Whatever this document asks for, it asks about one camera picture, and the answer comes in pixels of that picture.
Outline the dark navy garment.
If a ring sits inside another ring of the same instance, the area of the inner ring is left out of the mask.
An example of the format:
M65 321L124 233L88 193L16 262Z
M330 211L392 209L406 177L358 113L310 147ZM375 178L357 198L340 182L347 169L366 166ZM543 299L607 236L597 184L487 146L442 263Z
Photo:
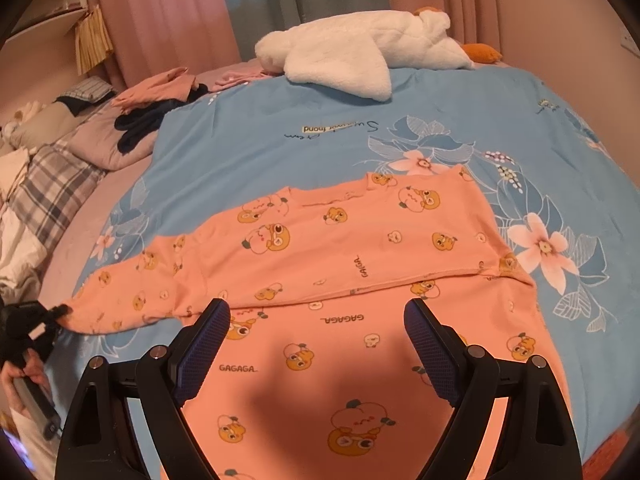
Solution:
M208 93L206 84L198 84L191 89L184 101L167 99L153 102L144 107L138 107L127 114L120 114L114 121L114 128L122 135L117 141L120 154L130 153L146 136L160 128L166 114L193 103Z

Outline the mauve pillow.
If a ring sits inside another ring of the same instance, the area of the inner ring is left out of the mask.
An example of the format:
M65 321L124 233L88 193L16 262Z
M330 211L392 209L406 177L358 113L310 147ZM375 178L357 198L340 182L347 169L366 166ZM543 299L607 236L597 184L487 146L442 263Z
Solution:
M118 116L118 108L105 104L76 128L66 141L66 148L84 162L106 171L124 169L150 156L157 131L149 133L127 154L118 150L117 142L122 136L114 127Z

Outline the plaid grey blanket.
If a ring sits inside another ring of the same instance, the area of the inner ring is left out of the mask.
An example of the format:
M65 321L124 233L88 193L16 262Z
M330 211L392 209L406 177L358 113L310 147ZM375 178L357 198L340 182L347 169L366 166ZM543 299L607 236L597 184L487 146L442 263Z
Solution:
M52 252L105 176L104 170L66 148L66 141L75 130L55 143L28 148L26 179L10 198L17 217L48 252Z

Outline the white crumpled cloth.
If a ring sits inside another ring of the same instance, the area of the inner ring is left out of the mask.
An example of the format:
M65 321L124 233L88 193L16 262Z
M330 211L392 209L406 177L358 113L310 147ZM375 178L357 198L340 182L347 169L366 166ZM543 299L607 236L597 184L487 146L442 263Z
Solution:
M27 148L1 156L1 300L5 304L38 298L38 270L48 255L10 206L10 198L26 179L29 159Z

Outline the white wall socket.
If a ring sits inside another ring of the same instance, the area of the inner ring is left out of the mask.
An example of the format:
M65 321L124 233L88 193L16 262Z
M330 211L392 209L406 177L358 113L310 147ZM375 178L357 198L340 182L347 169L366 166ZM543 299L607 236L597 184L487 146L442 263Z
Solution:
M620 45L637 58L640 58L640 49L624 25L620 26Z

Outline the tan tasselled hanging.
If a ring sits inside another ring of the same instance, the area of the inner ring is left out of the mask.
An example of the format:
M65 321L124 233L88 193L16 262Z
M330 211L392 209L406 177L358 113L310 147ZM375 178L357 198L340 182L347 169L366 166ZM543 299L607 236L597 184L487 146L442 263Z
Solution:
M114 44L99 6L91 8L78 21L74 33L76 68L79 75L89 73L114 53Z

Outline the pink window curtain left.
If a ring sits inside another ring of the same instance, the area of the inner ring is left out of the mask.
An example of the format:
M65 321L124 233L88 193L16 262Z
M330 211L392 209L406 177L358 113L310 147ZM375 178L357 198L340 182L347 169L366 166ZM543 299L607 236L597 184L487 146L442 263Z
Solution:
M186 66L201 74L241 61L226 0L88 0L101 10L114 52L102 72L125 89Z

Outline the orange cartoon print baby onesie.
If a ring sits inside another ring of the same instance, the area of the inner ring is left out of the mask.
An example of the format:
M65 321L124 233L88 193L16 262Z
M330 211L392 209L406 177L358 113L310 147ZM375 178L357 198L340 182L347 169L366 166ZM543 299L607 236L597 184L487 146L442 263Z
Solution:
M421 299L498 359L564 374L518 258L468 170L284 188L159 236L91 274L63 324L193 323L228 302L224 342L183 413L224 479L412 479L450 415L404 309Z

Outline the white goose plush toy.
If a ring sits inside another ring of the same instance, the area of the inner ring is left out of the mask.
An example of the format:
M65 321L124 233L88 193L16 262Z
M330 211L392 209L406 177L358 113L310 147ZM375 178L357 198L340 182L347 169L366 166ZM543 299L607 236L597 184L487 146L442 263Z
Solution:
M293 84L385 102L393 68L472 70L502 60L488 44L460 44L449 27L449 15L434 8L354 12L270 32L255 44L255 55L266 72Z

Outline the white wall shelf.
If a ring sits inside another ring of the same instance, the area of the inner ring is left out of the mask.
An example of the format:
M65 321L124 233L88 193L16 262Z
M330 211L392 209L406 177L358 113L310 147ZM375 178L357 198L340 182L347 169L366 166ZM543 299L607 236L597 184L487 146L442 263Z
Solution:
M64 36L89 10L88 0L18 0L21 10L15 18L4 17L12 29L1 35L1 47L6 44L38 44L49 37Z

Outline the beige pillow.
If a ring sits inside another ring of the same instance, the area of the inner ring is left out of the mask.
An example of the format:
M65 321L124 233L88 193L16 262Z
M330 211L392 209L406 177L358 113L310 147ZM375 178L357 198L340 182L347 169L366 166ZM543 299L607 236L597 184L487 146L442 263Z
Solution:
M61 140L81 122L82 118L74 116L65 104L54 102L18 126L9 142L14 148L40 148Z

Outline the blue floral bed quilt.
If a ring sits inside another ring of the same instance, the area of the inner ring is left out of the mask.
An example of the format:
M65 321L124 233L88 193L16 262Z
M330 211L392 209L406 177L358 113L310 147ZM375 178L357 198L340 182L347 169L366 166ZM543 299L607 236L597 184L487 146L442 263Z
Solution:
M584 120L515 68L392 73L384 104L282 77L240 95L226 192L238 208L284 188L468 170L518 258L533 260L538 307L564 374L582 458L639 402L639 191ZM164 318L108 334L63 334L48 364L66 410L88 359L137 359L182 326Z

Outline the striped folded cloth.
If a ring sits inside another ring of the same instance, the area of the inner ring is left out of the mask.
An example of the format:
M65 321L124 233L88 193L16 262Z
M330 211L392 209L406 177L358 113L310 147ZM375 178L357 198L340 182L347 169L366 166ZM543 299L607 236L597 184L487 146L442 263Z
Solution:
M55 101L64 104L74 116L78 116L84 110L108 101L115 94L111 84L98 76L91 76L67 89Z

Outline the pink folded garment on pillow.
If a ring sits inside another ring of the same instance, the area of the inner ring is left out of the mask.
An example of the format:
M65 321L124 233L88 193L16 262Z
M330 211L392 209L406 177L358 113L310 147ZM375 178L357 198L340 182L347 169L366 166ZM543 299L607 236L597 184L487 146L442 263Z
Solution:
M123 113L129 113L130 110L160 101L186 102L190 92L196 88L198 88L196 76L190 74L184 66L176 67L146 78L120 92L112 99L111 106L119 108Z

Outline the black and white plush toy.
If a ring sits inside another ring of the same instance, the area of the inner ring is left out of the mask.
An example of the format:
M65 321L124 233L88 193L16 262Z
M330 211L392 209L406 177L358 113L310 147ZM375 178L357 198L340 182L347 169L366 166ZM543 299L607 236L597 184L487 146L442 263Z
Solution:
M19 126L35 117L45 107L46 104L39 101L30 101L25 103L14 112L12 118L2 127L2 136L8 138Z

